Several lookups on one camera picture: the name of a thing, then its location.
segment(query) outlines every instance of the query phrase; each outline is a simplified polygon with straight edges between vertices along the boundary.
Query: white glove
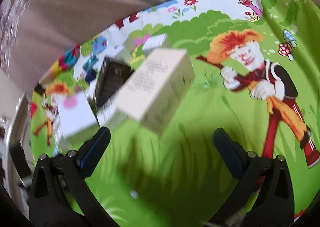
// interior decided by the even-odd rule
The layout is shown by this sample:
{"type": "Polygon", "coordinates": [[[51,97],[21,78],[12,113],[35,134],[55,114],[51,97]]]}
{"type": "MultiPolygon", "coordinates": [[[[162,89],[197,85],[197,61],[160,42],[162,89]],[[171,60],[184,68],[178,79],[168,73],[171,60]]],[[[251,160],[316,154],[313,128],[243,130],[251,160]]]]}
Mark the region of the white glove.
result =
{"type": "Polygon", "coordinates": [[[276,90],[273,84],[267,80],[261,80],[255,88],[250,91],[251,98],[265,100],[269,96],[274,96],[276,90]]]}
{"type": "Polygon", "coordinates": [[[240,85],[240,82],[235,79],[238,75],[230,66],[225,66],[220,70],[223,78],[223,84],[228,90],[233,90],[240,85]]]}

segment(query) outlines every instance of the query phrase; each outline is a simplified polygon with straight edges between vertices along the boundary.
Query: pink tree trunk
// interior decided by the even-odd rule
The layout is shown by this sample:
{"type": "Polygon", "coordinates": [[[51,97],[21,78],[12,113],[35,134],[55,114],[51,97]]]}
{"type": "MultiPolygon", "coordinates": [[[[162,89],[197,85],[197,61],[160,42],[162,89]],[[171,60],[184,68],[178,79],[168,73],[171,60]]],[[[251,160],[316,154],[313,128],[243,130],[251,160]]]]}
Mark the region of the pink tree trunk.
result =
{"type": "Polygon", "coordinates": [[[252,9],[252,11],[254,11],[258,15],[259,18],[262,18],[262,10],[260,10],[258,7],[256,7],[252,3],[248,7],[250,9],[252,9]]]}

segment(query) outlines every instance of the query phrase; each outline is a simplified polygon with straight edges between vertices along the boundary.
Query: cartoon tablecloth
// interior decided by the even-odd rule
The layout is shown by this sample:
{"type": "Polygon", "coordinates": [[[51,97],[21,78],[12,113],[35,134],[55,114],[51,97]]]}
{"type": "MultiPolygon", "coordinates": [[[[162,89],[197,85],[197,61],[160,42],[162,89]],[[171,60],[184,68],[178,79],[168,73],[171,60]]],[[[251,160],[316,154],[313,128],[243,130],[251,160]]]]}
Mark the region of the cartoon tablecloth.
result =
{"type": "MultiPolygon", "coordinates": [[[[301,215],[320,182],[319,16],[311,0],[172,0],[81,45],[77,63],[55,78],[48,96],[92,91],[82,65],[93,54],[102,62],[129,41],[138,67],[145,41],[162,33],[173,48],[188,50],[196,74],[161,137],[126,120],[86,179],[120,226],[194,227],[214,215],[237,184],[212,144],[218,127],[246,150],[285,156],[301,215]]],[[[34,93],[35,159],[54,149],[42,100],[34,93]]]]}

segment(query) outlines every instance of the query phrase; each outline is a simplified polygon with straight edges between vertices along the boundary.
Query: black sleeve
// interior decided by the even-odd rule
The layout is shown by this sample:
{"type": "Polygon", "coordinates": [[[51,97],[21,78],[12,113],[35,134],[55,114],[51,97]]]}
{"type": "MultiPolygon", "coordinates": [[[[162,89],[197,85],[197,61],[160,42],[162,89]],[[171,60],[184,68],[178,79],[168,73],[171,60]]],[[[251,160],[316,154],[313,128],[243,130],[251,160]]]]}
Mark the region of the black sleeve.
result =
{"type": "Polygon", "coordinates": [[[298,91],[287,71],[281,65],[276,65],[274,71],[284,84],[284,95],[286,97],[296,98],[298,91]]]}

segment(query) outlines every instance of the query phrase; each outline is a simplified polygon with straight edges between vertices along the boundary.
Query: blue gripper pad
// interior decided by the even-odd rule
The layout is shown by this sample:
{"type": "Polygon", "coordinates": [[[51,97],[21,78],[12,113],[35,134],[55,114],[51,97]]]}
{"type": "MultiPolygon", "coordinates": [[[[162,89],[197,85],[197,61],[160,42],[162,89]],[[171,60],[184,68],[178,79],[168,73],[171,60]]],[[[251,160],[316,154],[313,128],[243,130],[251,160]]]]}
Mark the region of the blue gripper pad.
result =
{"type": "Polygon", "coordinates": [[[213,132],[213,143],[232,177],[240,180],[248,166],[246,151],[239,143],[234,142],[223,128],[217,128],[213,132]]]}
{"type": "Polygon", "coordinates": [[[90,177],[99,163],[111,139],[110,130],[101,127],[91,140],[86,141],[78,150],[76,163],[83,178],[90,177]]]}

